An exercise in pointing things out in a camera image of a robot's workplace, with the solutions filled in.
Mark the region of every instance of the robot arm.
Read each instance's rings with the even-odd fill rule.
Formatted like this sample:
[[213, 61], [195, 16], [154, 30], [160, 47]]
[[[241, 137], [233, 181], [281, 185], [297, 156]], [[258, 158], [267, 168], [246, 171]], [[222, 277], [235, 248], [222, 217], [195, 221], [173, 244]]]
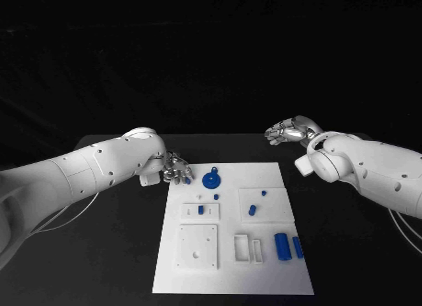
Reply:
[[164, 182], [193, 179], [186, 161], [143, 127], [64, 156], [0, 171], [0, 269], [48, 216], [134, 175], [143, 186], [160, 183], [161, 170]]
[[[301, 174], [315, 172], [327, 182], [347, 182], [376, 203], [422, 219], [422, 154], [350, 134], [315, 130], [318, 126], [303, 116], [284, 122], [268, 129], [265, 137], [272, 145], [301, 141], [307, 147], [307, 155], [295, 161]], [[290, 133], [301, 134], [291, 138]]]

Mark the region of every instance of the cable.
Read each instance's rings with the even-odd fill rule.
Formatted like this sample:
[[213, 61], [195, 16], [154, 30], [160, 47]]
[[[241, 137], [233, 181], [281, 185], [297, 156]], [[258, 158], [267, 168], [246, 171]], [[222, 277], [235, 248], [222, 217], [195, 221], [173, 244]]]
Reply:
[[91, 204], [94, 203], [95, 198], [98, 197], [98, 194], [95, 195], [94, 199], [91, 200], [89, 204], [87, 205], [87, 207], [84, 208], [82, 212], [62, 225], [56, 226], [55, 228], [48, 228], [46, 230], [42, 230], [49, 224], [51, 222], [62, 215], [64, 211], [66, 211], [69, 205], [59, 211], [59, 213], [56, 214], [56, 216], [29, 234], [28, 238], [38, 233], [43, 233], [45, 231], [52, 231], [56, 230], [58, 228], [64, 227], [68, 223], [71, 223], [74, 220], [76, 220], [76, 218], [81, 216], [81, 214], [87, 211], [88, 207], [91, 206]]
[[88, 207], [94, 203], [97, 197], [98, 197], [98, 194], [95, 195], [94, 199], [91, 200], [91, 202], [87, 205], [87, 207], [84, 208], [84, 210], [79, 212], [79, 214], [68, 222], [65, 222], [62, 225], [56, 226], [55, 228], [48, 228], [46, 230], [39, 231], [38, 233], [43, 233], [45, 231], [56, 230], [58, 228], [62, 228], [66, 224], [69, 224], [74, 220], [76, 220], [76, 218], [79, 218], [81, 214], [88, 210]]
[[406, 223], [406, 220], [403, 219], [402, 215], [399, 214], [399, 218], [402, 219], [403, 223], [406, 224], [408, 228], [410, 229], [410, 231], [415, 233], [415, 235], [422, 239], [422, 236], [418, 234], [418, 232], [413, 230], [413, 228], [410, 227], [409, 223]]
[[402, 235], [405, 236], [405, 238], [406, 238], [406, 240], [408, 240], [408, 242], [410, 243], [410, 245], [415, 247], [415, 249], [419, 251], [419, 253], [422, 254], [422, 250], [416, 247], [416, 245], [415, 245], [415, 243], [410, 241], [410, 239], [406, 237], [406, 234], [403, 233], [403, 230], [402, 230], [402, 228], [399, 227], [399, 224], [398, 224], [398, 221], [396, 221], [396, 218], [395, 218], [395, 215], [393, 215], [393, 213], [392, 213], [392, 210], [390, 209], [387, 209], [387, 211], [389, 211], [389, 213], [390, 213], [390, 215], [392, 215], [392, 218], [393, 218], [393, 221], [395, 221], [395, 223], [396, 223], [396, 226], [398, 226], [398, 229], [399, 229], [399, 232], [402, 232]]

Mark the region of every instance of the dark curtain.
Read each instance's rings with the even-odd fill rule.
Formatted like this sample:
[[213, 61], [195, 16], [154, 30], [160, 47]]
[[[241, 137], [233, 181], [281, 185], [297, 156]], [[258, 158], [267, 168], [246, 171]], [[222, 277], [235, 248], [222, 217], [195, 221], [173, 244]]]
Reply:
[[311, 117], [422, 151], [422, 3], [0, 4], [0, 164]]

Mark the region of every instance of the robotic hand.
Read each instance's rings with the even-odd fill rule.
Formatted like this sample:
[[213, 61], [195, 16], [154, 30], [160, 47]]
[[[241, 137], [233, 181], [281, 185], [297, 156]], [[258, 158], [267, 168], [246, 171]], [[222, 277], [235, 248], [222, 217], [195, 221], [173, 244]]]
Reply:
[[271, 145], [301, 142], [307, 155], [295, 166], [307, 176], [351, 184], [357, 192], [389, 209], [422, 219], [422, 154], [340, 132], [324, 132], [297, 116], [275, 124], [265, 137]]
[[187, 184], [189, 163], [167, 151], [157, 132], [138, 128], [46, 161], [0, 171], [0, 270], [35, 228], [55, 212], [140, 176], [143, 186]]

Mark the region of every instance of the table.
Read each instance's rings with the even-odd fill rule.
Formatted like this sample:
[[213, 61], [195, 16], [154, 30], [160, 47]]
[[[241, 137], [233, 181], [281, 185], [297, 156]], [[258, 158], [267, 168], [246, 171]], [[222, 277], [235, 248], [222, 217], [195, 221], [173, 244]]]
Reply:
[[[117, 136], [87, 136], [76, 149]], [[422, 257], [386, 208], [351, 185], [330, 184], [315, 174], [301, 176], [294, 161], [305, 150], [298, 143], [271, 146], [262, 134], [161, 137], [190, 163], [279, 162], [315, 296], [151, 294], [169, 185], [141, 187], [134, 177], [100, 194], [75, 222], [26, 241], [0, 272], [0, 305], [350, 305], [400, 300], [421, 305]], [[64, 221], [88, 202], [74, 205]], [[146, 222], [137, 222], [140, 214], [151, 216]], [[412, 224], [422, 226], [422, 221]]]

